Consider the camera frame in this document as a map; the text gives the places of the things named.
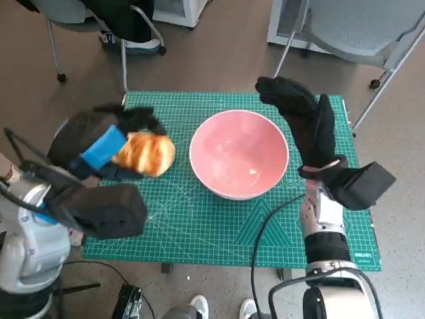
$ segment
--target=gray chair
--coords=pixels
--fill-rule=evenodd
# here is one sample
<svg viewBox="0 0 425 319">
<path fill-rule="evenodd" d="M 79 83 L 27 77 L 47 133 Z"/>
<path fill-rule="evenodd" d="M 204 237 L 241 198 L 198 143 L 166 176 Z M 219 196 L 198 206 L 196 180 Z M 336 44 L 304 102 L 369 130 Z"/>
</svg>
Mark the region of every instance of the gray chair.
<svg viewBox="0 0 425 319">
<path fill-rule="evenodd" d="M 274 77 L 297 33 L 345 60 L 384 69 L 377 89 L 353 124 L 356 130 L 425 33 L 424 0 L 301 0 L 294 29 Z"/>
<path fill-rule="evenodd" d="M 37 9 L 46 17 L 48 35 L 50 37 L 50 45 L 54 59 L 54 67 L 58 72 L 57 80 L 64 83 L 66 82 L 66 75 L 59 66 L 52 24 L 54 23 L 63 29 L 74 32 L 96 32 L 108 30 L 108 28 L 105 26 L 103 21 L 98 19 L 95 14 L 88 10 L 79 0 L 31 0 L 31 2 L 33 2 Z M 159 53 L 164 55 L 166 53 L 164 40 L 159 31 L 155 28 L 155 26 L 153 26 L 152 22 L 146 17 L 145 13 L 140 8 L 134 5 L 131 5 L 130 7 L 141 15 L 151 30 L 158 37 L 161 43 Z M 123 87 L 125 92 L 127 92 L 127 59 L 124 41 L 121 41 L 121 62 Z"/>
</svg>

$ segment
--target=green cutting mat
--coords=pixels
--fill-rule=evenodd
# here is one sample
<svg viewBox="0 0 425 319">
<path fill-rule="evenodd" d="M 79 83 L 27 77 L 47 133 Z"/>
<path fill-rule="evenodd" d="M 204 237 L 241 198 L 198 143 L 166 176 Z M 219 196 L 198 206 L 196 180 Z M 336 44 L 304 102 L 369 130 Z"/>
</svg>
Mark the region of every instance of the green cutting mat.
<svg viewBox="0 0 425 319">
<path fill-rule="evenodd" d="M 335 111 L 337 152 L 357 158 L 340 96 L 332 96 Z M 130 92 L 127 108 L 154 106 L 177 153 L 172 168 L 159 179 L 138 183 L 149 210 L 143 236 L 99 241 L 89 238 L 86 258 L 248 266 L 254 240 L 269 212 L 304 192 L 298 177 L 301 164 L 290 130 L 272 106 L 262 104 L 257 94 L 205 92 Z M 189 144 L 198 126 L 217 112 L 251 110 L 265 115 L 285 134 L 290 146 L 290 164 L 283 180 L 272 190 L 249 201 L 229 201 L 207 190 L 195 177 L 189 163 Z M 264 233 L 258 251 L 259 266 L 304 268 L 305 256 L 298 218 L 301 199 L 282 209 Z M 363 270 L 380 270 L 381 260 L 368 211 L 346 211 L 345 226 L 353 260 Z"/>
</svg>

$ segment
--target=bread roll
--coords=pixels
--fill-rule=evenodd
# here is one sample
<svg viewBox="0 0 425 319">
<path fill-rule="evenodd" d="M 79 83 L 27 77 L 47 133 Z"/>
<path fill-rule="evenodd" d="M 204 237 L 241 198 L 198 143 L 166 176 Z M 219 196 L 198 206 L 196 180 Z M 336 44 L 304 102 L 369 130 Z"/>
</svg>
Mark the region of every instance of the bread roll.
<svg viewBox="0 0 425 319">
<path fill-rule="evenodd" d="M 175 146 L 168 136 L 129 133 L 128 141 L 112 158 L 114 163 L 152 177 L 164 174 L 174 162 Z"/>
</svg>

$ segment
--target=shoe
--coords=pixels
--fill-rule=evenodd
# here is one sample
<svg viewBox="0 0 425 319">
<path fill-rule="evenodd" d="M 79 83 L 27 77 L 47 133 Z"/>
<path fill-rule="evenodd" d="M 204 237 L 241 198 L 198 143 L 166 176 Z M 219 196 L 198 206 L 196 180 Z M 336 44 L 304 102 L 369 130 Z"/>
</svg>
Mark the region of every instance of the shoe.
<svg viewBox="0 0 425 319">
<path fill-rule="evenodd" d="M 118 42 L 116 36 L 109 31 L 100 31 L 98 38 L 103 45 L 114 45 Z"/>
<path fill-rule="evenodd" d="M 245 299 L 240 306 L 239 319 L 249 319 L 253 314 L 257 313 L 257 307 L 255 306 L 254 299 Z"/>
<path fill-rule="evenodd" d="M 151 54 L 159 51 L 161 41 L 153 39 L 147 42 L 138 43 L 124 40 L 124 45 L 129 54 Z"/>
<path fill-rule="evenodd" d="M 202 314 L 203 319 L 208 319 L 208 316 L 209 316 L 208 302 L 204 296 L 201 296 L 199 294 L 198 296 L 193 297 L 191 301 L 191 305 L 194 306 L 200 314 Z"/>
</svg>

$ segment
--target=gray floor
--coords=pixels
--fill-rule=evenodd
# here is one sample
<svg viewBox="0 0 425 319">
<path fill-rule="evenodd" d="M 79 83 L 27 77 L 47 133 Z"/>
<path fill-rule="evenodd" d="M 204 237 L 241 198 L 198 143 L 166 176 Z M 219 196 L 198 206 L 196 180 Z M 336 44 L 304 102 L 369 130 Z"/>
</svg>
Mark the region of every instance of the gray floor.
<svg viewBox="0 0 425 319">
<path fill-rule="evenodd" d="M 282 52 L 266 45 L 270 7 L 271 0 L 216 0 L 193 32 L 160 24 L 168 53 L 129 58 L 129 88 L 252 92 L 258 75 L 273 74 Z M 44 150 L 68 115 L 122 97 L 117 54 L 106 54 L 95 34 L 58 29 L 55 34 L 69 76 L 66 86 L 55 79 L 43 18 L 14 1 L 0 2 L 0 125 L 30 136 Z M 424 43 L 378 101 L 355 140 L 362 163 L 377 160 L 398 178 L 372 210 L 383 271 L 371 277 L 388 319 L 425 318 L 423 54 Z M 303 60 L 294 50 L 282 74 L 316 93 L 342 94 L 350 118 L 355 119 L 371 97 L 367 84 L 380 70 L 324 54 Z M 15 160 L 3 136 L 0 146 Z M 251 296 L 247 268 L 180 265 L 171 276 L 163 276 L 157 264 L 114 264 L 132 283 L 144 287 L 157 318 L 171 305 L 202 293 L 210 301 L 211 318 L 235 319 L 242 301 Z M 257 278 L 261 305 L 267 310 L 266 293 L 276 282 L 274 272 L 261 269 Z M 73 265 L 65 269 L 64 280 L 102 283 L 99 290 L 66 299 L 69 318 L 109 318 L 120 288 L 114 273 Z M 303 287 L 297 287 L 279 294 L 280 318 L 301 318 L 302 292 Z"/>
</svg>

